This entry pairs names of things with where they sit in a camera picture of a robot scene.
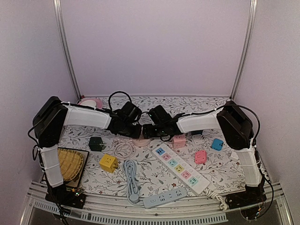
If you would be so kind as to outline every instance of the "yellow woven basket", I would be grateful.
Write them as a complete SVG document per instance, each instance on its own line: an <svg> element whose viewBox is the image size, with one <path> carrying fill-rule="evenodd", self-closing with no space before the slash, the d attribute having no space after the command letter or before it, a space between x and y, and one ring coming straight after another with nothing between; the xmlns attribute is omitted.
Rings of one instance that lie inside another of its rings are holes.
<svg viewBox="0 0 300 225"><path fill-rule="evenodd" d="M71 181L76 178L83 167L83 155L71 149L58 148L58 157L64 181Z"/></svg>

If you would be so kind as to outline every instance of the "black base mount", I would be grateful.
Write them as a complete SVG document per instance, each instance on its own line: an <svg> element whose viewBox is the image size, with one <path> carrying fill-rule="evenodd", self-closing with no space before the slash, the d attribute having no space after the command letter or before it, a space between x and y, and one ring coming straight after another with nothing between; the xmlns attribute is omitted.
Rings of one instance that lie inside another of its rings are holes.
<svg viewBox="0 0 300 225"><path fill-rule="evenodd" d="M227 195L226 203L228 204L229 209L236 209L266 201L267 197L264 194L263 185L264 179L262 179L257 187L248 187L246 185L245 191Z"/></svg>
<svg viewBox="0 0 300 225"><path fill-rule="evenodd" d="M77 209L83 209L85 203L85 194L76 195L72 191L68 191L65 185L60 185L58 187L51 188L52 196L48 193L46 194L45 199L50 202L57 202L59 205L65 205Z"/></svg>

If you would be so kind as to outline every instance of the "power strip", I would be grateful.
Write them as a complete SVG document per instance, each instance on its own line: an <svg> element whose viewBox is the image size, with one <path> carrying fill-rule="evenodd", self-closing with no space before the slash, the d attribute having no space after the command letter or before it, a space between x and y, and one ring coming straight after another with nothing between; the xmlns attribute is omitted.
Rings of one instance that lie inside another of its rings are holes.
<svg viewBox="0 0 300 225"><path fill-rule="evenodd" d="M143 198L143 203L146 209L174 202L187 196L187 191L184 187L180 187L171 191L167 191L158 195Z"/></svg>
<svg viewBox="0 0 300 225"><path fill-rule="evenodd" d="M201 194L209 186L210 182L205 177L191 167L166 144L159 145L152 150L152 154L195 195Z"/></svg>

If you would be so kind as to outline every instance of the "grey cable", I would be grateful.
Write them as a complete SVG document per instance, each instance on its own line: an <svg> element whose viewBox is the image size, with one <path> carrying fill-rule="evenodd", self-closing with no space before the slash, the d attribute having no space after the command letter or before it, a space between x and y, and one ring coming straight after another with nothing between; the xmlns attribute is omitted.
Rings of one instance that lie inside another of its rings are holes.
<svg viewBox="0 0 300 225"><path fill-rule="evenodd" d="M123 171L127 176L127 199L128 201L134 206L143 206L143 203L139 203L139 188L135 181L135 173L136 173L136 163L128 159L126 160L123 165Z"/></svg>

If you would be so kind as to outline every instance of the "grey power strip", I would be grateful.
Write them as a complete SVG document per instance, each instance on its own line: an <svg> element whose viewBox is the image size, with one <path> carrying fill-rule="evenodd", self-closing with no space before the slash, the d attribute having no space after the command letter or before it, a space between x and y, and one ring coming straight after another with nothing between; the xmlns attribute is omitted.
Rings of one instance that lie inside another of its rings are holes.
<svg viewBox="0 0 300 225"><path fill-rule="evenodd" d="M187 196L186 189L184 187L180 187L158 195L153 195L147 198L143 198L142 201L146 209L151 209L159 205L174 202L186 196Z"/></svg>

